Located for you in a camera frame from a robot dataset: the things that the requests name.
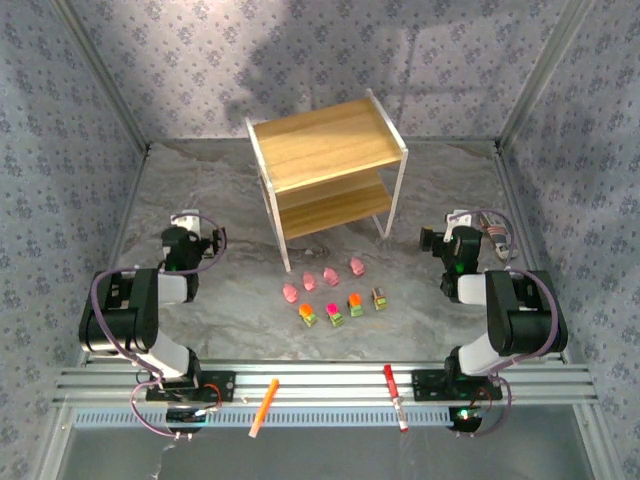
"cable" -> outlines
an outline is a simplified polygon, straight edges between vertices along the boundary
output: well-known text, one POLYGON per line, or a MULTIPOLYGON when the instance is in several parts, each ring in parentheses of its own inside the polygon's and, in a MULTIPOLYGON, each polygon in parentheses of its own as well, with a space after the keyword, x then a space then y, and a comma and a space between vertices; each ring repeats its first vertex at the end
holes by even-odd
POLYGON ((509 268, 509 271, 514 273, 519 273, 520 275, 523 275, 533 280, 533 282, 538 286, 538 288, 542 290, 542 293, 544 293, 544 296, 547 298, 547 303, 551 308, 551 331, 549 332, 549 336, 547 337, 547 340, 542 344, 542 346, 538 350, 536 350, 533 353, 523 354, 512 359, 507 359, 504 362, 494 366, 489 371, 490 374, 496 374, 511 365, 516 365, 517 363, 520 363, 522 360, 541 357, 542 355, 546 354, 549 351, 549 349, 551 348, 551 345, 553 345, 553 342, 556 339, 556 335, 558 334, 558 324, 560 321, 558 317, 558 306, 556 305, 556 301, 553 298, 553 294, 551 293, 551 290, 549 290, 549 287, 547 287, 542 280, 540 280, 531 272, 527 272, 526 270, 519 270, 517 268, 509 268))
POLYGON ((483 208, 481 210, 467 210, 466 212, 456 213, 455 215, 451 215, 449 220, 455 220, 456 218, 464 217, 466 215, 477 215, 478 213, 492 213, 494 215, 499 216, 504 220, 507 225, 507 229, 509 230, 509 234, 511 235, 511 243, 509 245, 509 255, 507 255, 507 259, 504 261, 505 265, 509 265, 509 262, 513 260, 513 249, 515 248, 516 243, 516 231, 513 229, 513 225, 511 224, 511 220, 502 212, 498 210, 486 209, 483 208))
POLYGON ((473 406, 476 404, 476 402, 478 400, 480 400, 480 398, 478 398, 479 397, 479 395, 478 395, 479 393, 484 394, 484 396, 489 399, 489 408, 487 408, 484 411, 484 413, 489 413, 491 411, 491 407, 493 406, 493 397, 491 396, 491 393, 489 393, 489 390, 487 390, 484 387, 480 387, 480 388, 478 388, 478 390, 476 390, 476 396, 474 397, 474 399, 469 404, 469 408, 473 408, 473 406))
POLYGON ((506 405, 506 409, 504 411, 504 413, 502 414, 502 416, 500 417, 500 419, 489 429, 477 433, 477 434, 466 434, 464 432, 458 432, 461 436, 464 437, 479 437, 479 436, 484 436, 484 435, 488 435, 490 433, 495 432, 500 426, 502 426, 504 424, 504 422, 506 421, 507 417, 509 416, 509 411, 511 410, 511 403, 513 401, 513 397, 511 394, 511 386, 509 385, 509 382, 507 382, 503 377, 500 377, 498 375, 498 373, 502 370, 504 370, 507 367, 510 367, 511 365, 515 365, 519 362, 521 362, 522 360, 526 360, 529 358, 535 358, 535 357, 540 357, 542 355, 544 355, 545 353, 547 353, 547 351, 549 350, 549 348, 551 347, 551 345, 553 344, 553 342, 555 341, 556 335, 558 334, 558 323, 559 323, 559 317, 558 317, 558 307, 556 305, 556 301, 553 298, 553 294, 551 293, 551 290, 549 290, 549 287, 547 287, 544 282, 542 280, 540 280, 538 277, 536 277, 535 275, 533 275, 530 272, 527 272, 526 270, 518 270, 515 268, 509 268, 508 269, 510 272, 514 272, 514 273, 518 273, 520 275, 523 275, 527 278, 530 278, 537 286, 538 288, 540 288, 540 290, 542 290, 542 293, 544 293, 544 296, 547 298, 547 303, 549 303, 549 307, 551 308, 551 331, 549 332, 549 336, 547 337, 547 340, 544 342, 544 344, 535 352, 533 353, 529 353, 529 354, 524 354, 524 355, 520 355, 518 357, 512 358, 512 359, 508 359, 505 360, 502 363, 499 363, 498 365, 494 366, 491 370, 489 370, 489 373, 487 374, 487 378, 489 379, 489 381, 498 381, 500 383, 502 383, 506 389, 507 389, 507 405, 506 405))
POLYGON ((203 386, 206 388, 212 388, 218 395, 216 403, 214 405, 204 407, 203 410, 209 410, 211 408, 222 408, 222 393, 220 393, 220 389, 218 388, 218 386, 215 383, 205 383, 203 386))
POLYGON ((112 275, 115 275, 116 273, 130 273, 130 272, 135 272, 137 270, 138 270, 138 267, 113 268, 111 270, 106 270, 98 274, 96 278, 93 279, 93 282, 91 283, 91 306, 93 308, 93 314, 96 317, 96 321, 98 322, 98 325, 100 325, 100 328, 104 333, 104 336, 107 337, 107 340, 109 340, 111 345, 113 345, 113 347, 118 351, 118 353, 122 355, 124 358, 126 358, 127 360, 129 360, 134 365, 140 365, 142 368, 145 368, 149 370, 151 373, 155 374, 158 378, 162 378, 162 370, 160 370, 158 367, 154 365, 151 365, 147 361, 142 360, 138 355, 136 355, 133 352, 129 352, 122 345, 120 345, 116 337, 111 332, 111 329, 107 325, 107 322, 105 321, 104 316, 102 315, 102 310, 100 309, 100 302, 98 301, 98 285, 100 285, 100 282, 102 280, 112 275))
POLYGON ((526 359, 529 359, 529 358, 541 357, 542 355, 546 354, 549 351, 549 349, 553 345, 553 342, 556 339, 556 335, 558 334, 558 324, 559 324, 558 306, 556 304, 556 300, 553 297, 553 294, 551 293, 551 290, 549 289, 549 287, 547 287, 542 280, 540 280, 538 277, 536 277, 531 272, 528 272, 526 270, 520 270, 520 269, 516 269, 516 268, 511 268, 509 266, 509 262, 511 262, 511 260, 513 258, 513 248, 514 248, 514 245, 515 245, 515 230, 513 229, 513 225, 511 224, 511 220, 509 220, 509 218, 507 218, 506 215, 504 215, 501 212, 498 212, 497 210, 490 210, 490 209, 469 210, 469 211, 466 211, 466 212, 463 212, 463 213, 458 213, 456 215, 452 215, 452 216, 449 217, 449 220, 454 220, 456 218, 463 217, 465 215, 473 215, 473 214, 478 214, 478 213, 492 213, 494 215, 498 215, 499 217, 501 217, 505 221, 505 223, 506 223, 506 225, 507 225, 507 227, 509 229, 509 233, 511 234, 511 244, 509 245, 509 255, 507 256, 507 259, 504 262, 505 265, 506 265, 505 270, 508 270, 509 272, 517 273, 517 274, 520 274, 520 275, 522 275, 524 277, 529 278, 530 280, 532 280, 538 286, 538 288, 540 290, 542 290, 542 293, 546 297, 547 303, 549 304, 549 308, 551 309, 551 330, 549 331, 549 336, 547 337, 547 340, 535 352, 529 353, 529 354, 520 355, 518 357, 505 360, 504 362, 499 363, 498 365, 494 366, 493 368, 491 368, 489 370, 489 372, 487 374, 487 378, 489 379, 489 381, 492 381, 492 382, 498 381, 499 383, 503 384, 507 389, 507 405, 505 407, 505 411, 504 411, 502 416, 498 419, 498 421, 494 425, 492 425, 490 428, 488 428, 487 430, 485 430, 483 432, 480 432, 480 433, 457 432, 458 436, 463 436, 463 437, 480 437, 480 436, 489 435, 490 433, 495 432, 498 428, 500 428, 502 425, 504 425, 504 422, 509 417, 509 413, 510 413, 510 410, 511 410, 511 404, 513 402, 513 396, 512 396, 512 393, 511 393, 511 385, 509 385, 509 382, 507 382, 503 377, 500 377, 498 375, 498 373, 500 371, 504 370, 505 368, 511 366, 511 365, 516 365, 517 363, 521 362, 522 360, 526 360, 526 359))
POLYGON ((205 215, 202 215, 200 213, 181 213, 179 215, 175 215, 173 219, 175 220, 176 218, 181 218, 181 217, 198 217, 198 218, 201 218, 202 220, 206 220, 207 222, 209 222, 211 225, 213 225, 214 229, 220 232, 220 236, 222 237, 222 245, 220 245, 220 251, 217 255, 213 257, 211 263, 205 265, 204 267, 193 268, 191 270, 180 270, 177 272, 168 272, 165 270, 163 272, 164 275, 193 275, 194 273, 204 272, 206 270, 209 270, 216 263, 218 263, 222 258, 222 256, 224 255, 224 252, 227 251, 227 232, 225 232, 224 229, 220 228, 218 224, 214 222, 211 218, 205 215))
POLYGON ((140 384, 142 383, 142 382, 140 381, 140 378, 139 378, 139 376, 140 376, 140 374, 141 374, 142 372, 147 372, 147 370, 145 370, 144 368, 141 368, 140 370, 138 370, 138 371, 136 372, 136 383, 137 383, 138 385, 140 385, 140 384))
POLYGON ((509 418, 509 414, 511 413, 511 403, 513 402, 513 395, 511 394, 511 385, 509 385, 509 382, 507 382, 503 377, 499 375, 489 375, 488 378, 492 382, 500 382, 507 389, 507 405, 505 407, 504 413, 500 416, 500 418, 496 423, 494 423, 489 428, 487 428, 486 430, 480 433, 456 432, 456 436, 475 438, 475 437, 484 437, 486 435, 490 435, 496 430, 498 430, 498 428, 500 428, 502 425, 504 425, 504 422, 506 422, 507 418, 509 418))
POLYGON ((140 423, 142 423, 142 425, 147 427, 147 429, 151 430, 153 433, 156 433, 158 435, 162 435, 163 437, 178 438, 177 434, 170 433, 170 432, 165 432, 165 431, 160 430, 159 428, 155 427, 151 423, 147 422, 145 420, 145 418, 142 416, 142 414, 140 413, 140 411, 138 410, 138 408, 136 407, 136 399, 135 399, 136 393, 138 393, 138 391, 141 390, 144 387, 151 387, 151 386, 154 386, 154 385, 160 385, 161 382, 162 382, 162 378, 158 377, 158 378, 156 378, 154 380, 149 380, 148 382, 142 382, 142 383, 136 385, 134 387, 134 389, 131 391, 131 396, 129 397, 129 405, 131 405, 131 410, 133 411, 133 414, 136 416, 136 418, 138 420, 140 420, 140 423))

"patterned wallpaper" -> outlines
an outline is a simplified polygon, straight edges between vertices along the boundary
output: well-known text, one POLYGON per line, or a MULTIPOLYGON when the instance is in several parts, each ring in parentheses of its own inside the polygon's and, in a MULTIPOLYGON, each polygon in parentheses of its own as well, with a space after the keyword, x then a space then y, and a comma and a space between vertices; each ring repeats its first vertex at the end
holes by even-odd
POLYGON ((147 137, 244 136, 371 87, 401 133, 496 137, 563 1, 74 0, 147 137))
POLYGON ((62 25, 0 2, 0 478, 26 478, 54 368, 105 266, 139 165, 62 25))
POLYGON ((536 245, 640 478, 640 4, 598 0, 516 140, 536 245))

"glass panel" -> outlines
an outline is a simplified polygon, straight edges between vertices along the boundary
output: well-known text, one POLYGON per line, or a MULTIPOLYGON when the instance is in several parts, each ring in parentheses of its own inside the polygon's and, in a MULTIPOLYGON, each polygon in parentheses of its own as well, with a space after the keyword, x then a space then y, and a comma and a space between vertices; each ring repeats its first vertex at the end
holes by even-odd
POLYGON ((61 480, 592 477, 569 406, 515 407, 499 431, 475 439, 442 427, 404 435, 396 428, 263 428, 255 440, 247 433, 210 428, 176 445, 142 428, 76 430, 61 480))

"wooden shelf board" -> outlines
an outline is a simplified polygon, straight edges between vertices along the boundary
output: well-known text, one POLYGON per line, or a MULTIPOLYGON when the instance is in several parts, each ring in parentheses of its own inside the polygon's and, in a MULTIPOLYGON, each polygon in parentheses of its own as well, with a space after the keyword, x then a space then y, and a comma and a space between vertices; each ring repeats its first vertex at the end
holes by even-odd
POLYGON ((287 240, 309 235, 391 210, 391 197, 378 178, 374 185, 282 209, 280 220, 287 240))
POLYGON ((369 98, 254 126, 276 193, 399 162, 402 150, 369 98))
POLYGON ((314 184, 301 190, 277 193, 278 209, 287 210, 307 203, 343 195, 354 190, 373 187, 380 184, 381 181, 377 170, 365 170, 364 172, 342 176, 325 183, 314 184))

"pink cube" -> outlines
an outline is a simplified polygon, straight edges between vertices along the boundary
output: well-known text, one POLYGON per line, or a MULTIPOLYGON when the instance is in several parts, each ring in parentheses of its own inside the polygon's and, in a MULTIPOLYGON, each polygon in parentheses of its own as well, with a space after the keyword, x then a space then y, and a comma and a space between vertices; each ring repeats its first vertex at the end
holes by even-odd
POLYGON ((361 276, 364 274, 364 263, 362 260, 356 257, 351 257, 351 262, 349 262, 349 266, 351 266, 351 271, 357 275, 361 276))
POLYGON ((304 272, 304 275, 302 275, 302 283, 304 283, 304 288, 308 292, 316 288, 316 279, 310 272, 304 272))
POLYGON ((284 287, 282 287, 282 293, 289 303, 295 303, 298 300, 298 289, 290 283, 284 284, 284 287))
POLYGON ((336 313, 340 313, 338 305, 336 305, 335 303, 327 304, 327 315, 335 315, 336 313))
POLYGON ((327 267, 324 269, 324 279, 332 287, 340 283, 340 277, 338 277, 338 274, 333 268, 327 267))

